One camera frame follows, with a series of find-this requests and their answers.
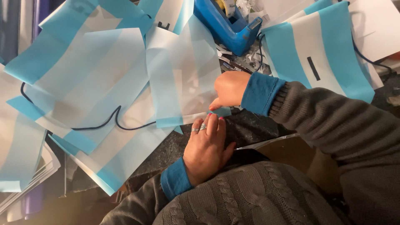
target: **gray cable-knit sweater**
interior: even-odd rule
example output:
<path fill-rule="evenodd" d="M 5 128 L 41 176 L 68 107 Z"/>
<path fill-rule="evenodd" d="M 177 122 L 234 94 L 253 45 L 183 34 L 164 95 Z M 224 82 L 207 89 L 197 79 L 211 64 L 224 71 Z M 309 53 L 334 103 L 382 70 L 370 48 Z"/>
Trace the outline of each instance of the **gray cable-knit sweater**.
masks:
<path fill-rule="evenodd" d="M 360 100 L 287 82 L 269 116 L 337 161 L 349 218 L 400 224 L 400 119 Z M 217 175 L 168 202 L 160 175 L 129 195 L 103 225 L 346 223 L 295 168 L 259 162 Z"/>

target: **sweater sleeve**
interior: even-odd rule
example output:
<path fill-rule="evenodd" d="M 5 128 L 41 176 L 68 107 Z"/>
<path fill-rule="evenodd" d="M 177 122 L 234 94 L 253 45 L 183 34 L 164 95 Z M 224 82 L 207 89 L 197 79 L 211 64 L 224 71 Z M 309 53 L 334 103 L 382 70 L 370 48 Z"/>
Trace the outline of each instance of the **sweater sleeve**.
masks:
<path fill-rule="evenodd" d="M 268 99 L 267 94 L 260 98 Z M 400 119 L 364 101 L 324 88 L 306 89 L 299 82 L 279 89 L 268 115 L 336 160 L 356 224 L 400 221 Z"/>
<path fill-rule="evenodd" d="M 100 225 L 151 225 L 158 213 L 169 203 L 158 174 L 137 192 L 126 197 L 110 211 Z"/>

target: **finger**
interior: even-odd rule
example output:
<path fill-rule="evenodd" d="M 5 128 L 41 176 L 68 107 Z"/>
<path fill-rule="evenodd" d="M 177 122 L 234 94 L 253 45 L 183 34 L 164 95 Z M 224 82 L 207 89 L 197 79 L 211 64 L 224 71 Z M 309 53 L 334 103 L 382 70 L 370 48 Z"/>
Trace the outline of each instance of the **finger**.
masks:
<path fill-rule="evenodd" d="M 208 119 L 207 135 L 208 136 L 217 135 L 217 129 L 218 129 L 218 116 L 217 114 L 212 114 Z"/>
<path fill-rule="evenodd" d="M 214 99 L 214 101 L 210 104 L 210 106 L 208 107 L 210 109 L 210 111 L 214 111 L 218 108 L 221 108 L 222 105 L 220 103 L 220 98 L 216 98 Z"/>
<path fill-rule="evenodd" d="M 209 120 L 209 118 L 210 118 L 211 115 L 212 115 L 212 113 L 209 113 L 209 114 L 207 115 L 206 119 L 205 119 L 204 122 L 203 122 L 205 125 L 208 124 L 208 120 Z M 207 129 L 201 130 L 201 131 L 199 131 L 199 134 L 206 134 L 206 132 L 207 132 Z"/>
<path fill-rule="evenodd" d="M 203 122 L 203 119 L 197 119 L 193 124 L 192 124 L 192 129 L 199 129 L 201 126 L 201 123 Z M 190 133 L 190 136 L 198 134 L 198 131 L 192 131 Z"/>
<path fill-rule="evenodd" d="M 218 119 L 218 129 L 217 129 L 217 136 L 222 141 L 225 141 L 226 137 L 226 121 L 223 117 Z"/>
<path fill-rule="evenodd" d="M 233 150 L 235 149 L 236 142 L 232 142 L 226 147 L 225 151 L 222 152 L 222 163 L 220 168 L 224 167 L 226 162 L 232 157 Z"/>

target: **person's right hand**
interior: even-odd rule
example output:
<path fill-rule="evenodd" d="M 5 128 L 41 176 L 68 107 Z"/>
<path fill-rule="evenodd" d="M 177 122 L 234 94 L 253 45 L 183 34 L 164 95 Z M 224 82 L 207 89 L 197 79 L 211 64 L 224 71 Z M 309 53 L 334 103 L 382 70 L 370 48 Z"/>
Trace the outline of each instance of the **person's right hand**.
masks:
<path fill-rule="evenodd" d="M 214 111 L 222 106 L 240 105 L 250 76 L 241 71 L 228 71 L 221 74 L 214 83 L 218 98 L 210 104 L 209 109 Z"/>

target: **person's left hand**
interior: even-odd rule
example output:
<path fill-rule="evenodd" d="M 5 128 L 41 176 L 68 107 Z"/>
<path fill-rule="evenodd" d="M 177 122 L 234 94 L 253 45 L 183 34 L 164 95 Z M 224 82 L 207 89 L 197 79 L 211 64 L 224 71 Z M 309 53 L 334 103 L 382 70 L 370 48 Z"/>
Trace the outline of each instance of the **person's left hand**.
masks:
<path fill-rule="evenodd" d="M 217 114 L 209 114 L 206 120 L 196 120 L 192 128 L 199 129 L 201 124 L 207 125 L 207 129 L 192 131 L 188 145 L 183 153 L 183 161 L 186 173 L 193 186 L 205 182 L 218 172 L 231 158 L 235 142 L 224 150 L 226 137 L 226 123 L 224 118 L 218 119 Z"/>

